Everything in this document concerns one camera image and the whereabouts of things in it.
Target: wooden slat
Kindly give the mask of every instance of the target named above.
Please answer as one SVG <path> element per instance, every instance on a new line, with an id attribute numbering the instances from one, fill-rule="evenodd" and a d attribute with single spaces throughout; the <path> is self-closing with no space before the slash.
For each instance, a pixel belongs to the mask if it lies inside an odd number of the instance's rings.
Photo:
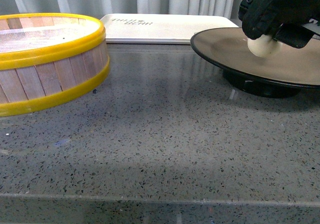
<path id="1" fill-rule="evenodd" d="M 9 25 L 6 20 L 0 20 L 0 30 L 9 30 Z"/>
<path id="2" fill-rule="evenodd" d="M 95 66 L 95 61 L 93 58 L 93 54 L 92 51 L 86 51 L 82 53 L 82 57 L 84 59 L 84 66 L 85 66 L 85 70 L 86 70 L 86 74 L 88 76 L 88 78 L 92 78 L 93 76 L 95 76 L 99 71 Z"/>
<path id="3" fill-rule="evenodd" d="M 41 17 L 41 18 L 42 18 L 43 26 L 53 26 L 54 25 L 52 17 Z"/>
<path id="4" fill-rule="evenodd" d="M 43 17 L 32 17 L 31 21 L 34 27 L 43 27 L 46 26 L 43 22 Z"/>
<path id="5" fill-rule="evenodd" d="M 77 84 L 81 84 L 88 79 L 86 73 L 85 62 L 83 61 L 83 57 L 81 54 L 70 57 L 70 63 L 72 67 L 72 71 L 74 72 L 75 82 Z"/>
<path id="6" fill-rule="evenodd" d="M 106 47 L 106 42 L 103 41 L 100 44 L 100 52 L 101 52 L 101 58 L 102 58 L 102 67 L 106 66 L 107 61 L 108 61 L 108 49 Z"/>
<path id="7" fill-rule="evenodd" d="M 22 28 L 31 28 L 34 26 L 34 24 L 31 21 L 31 18 L 20 18 L 20 23 Z"/>
<path id="8" fill-rule="evenodd" d="M 79 19 L 78 18 L 70 18 L 70 22 L 72 23 L 72 24 L 79 24 Z"/>
<path id="9" fill-rule="evenodd" d="M 74 73 L 72 71 L 69 59 L 58 60 L 54 62 L 55 69 L 60 81 L 62 90 L 67 90 L 76 85 Z"/>
<path id="10" fill-rule="evenodd" d="M 79 24 L 80 24 L 81 26 L 86 27 L 86 26 L 88 25 L 88 22 L 87 22 L 87 20 L 85 20 L 85 19 L 79 19 Z"/>
<path id="11" fill-rule="evenodd" d="M 53 17 L 52 20 L 54 25 L 71 24 L 71 19 L 66 17 Z"/>
<path id="12" fill-rule="evenodd" d="M 24 92 L 29 100 L 45 96 L 39 76 L 34 66 L 16 69 Z"/>
<path id="13" fill-rule="evenodd" d="M 8 102 L 9 102 L 8 98 L 6 97 L 6 94 L 5 94 L 4 90 L 0 86 L 0 104 L 8 103 Z"/>
<path id="14" fill-rule="evenodd" d="M 98 71 L 98 73 L 102 70 L 103 64 L 102 64 L 102 58 L 101 58 L 101 52 L 100 52 L 100 46 L 96 46 L 92 49 L 92 56 L 94 59 L 94 65 Z"/>
<path id="15" fill-rule="evenodd" d="M 45 95 L 52 95 L 61 92 L 60 82 L 53 62 L 35 66 Z"/>
<path id="16" fill-rule="evenodd" d="M 19 18 L 8 19 L 8 25 L 11 30 L 23 29 Z"/>
<path id="17" fill-rule="evenodd" d="M 0 85 L 10 103 L 27 100 L 24 88 L 15 70 L 0 71 Z"/>

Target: black base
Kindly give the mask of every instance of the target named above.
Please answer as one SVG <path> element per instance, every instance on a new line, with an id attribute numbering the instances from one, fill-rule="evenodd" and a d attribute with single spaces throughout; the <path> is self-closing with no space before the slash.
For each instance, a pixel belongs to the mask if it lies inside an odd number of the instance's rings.
<path id="1" fill-rule="evenodd" d="M 287 98 L 297 95 L 300 89 L 272 85 L 250 80 L 231 71 L 224 70 L 223 77 L 236 88 L 247 93 L 267 98 Z"/>

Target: white ball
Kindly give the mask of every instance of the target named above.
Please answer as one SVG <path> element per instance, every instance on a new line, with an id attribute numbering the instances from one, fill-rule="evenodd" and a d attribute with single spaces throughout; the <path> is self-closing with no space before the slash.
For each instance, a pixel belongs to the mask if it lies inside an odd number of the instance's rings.
<path id="1" fill-rule="evenodd" d="M 282 49 L 282 43 L 267 35 L 262 35 L 256 40 L 248 39 L 248 48 L 254 55 L 261 58 L 269 58 L 278 54 Z"/>

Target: plate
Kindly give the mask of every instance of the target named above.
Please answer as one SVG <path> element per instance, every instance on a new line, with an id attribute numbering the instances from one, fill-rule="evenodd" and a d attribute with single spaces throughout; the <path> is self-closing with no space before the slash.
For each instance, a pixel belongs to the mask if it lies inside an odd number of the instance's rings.
<path id="1" fill-rule="evenodd" d="M 191 38 L 198 55 L 242 77 L 295 88 L 320 88 L 319 40 L 311 39 L 302 49 L 283 45 L 271 58 L 255 56 L 247 44 L 241 28 L 210 29 Z"/>

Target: mesh screen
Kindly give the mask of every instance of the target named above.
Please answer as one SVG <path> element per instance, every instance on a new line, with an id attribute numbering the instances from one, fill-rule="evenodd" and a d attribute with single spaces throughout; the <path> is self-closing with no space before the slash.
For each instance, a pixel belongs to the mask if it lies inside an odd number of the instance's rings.
<path id="1" fill-rule="evenodd" d="M 58 45 L 94 33 L 99 25 L 87 22 L 85 26 L 63 24 L 0 31 L 0 53 L 31 50 Z"/>

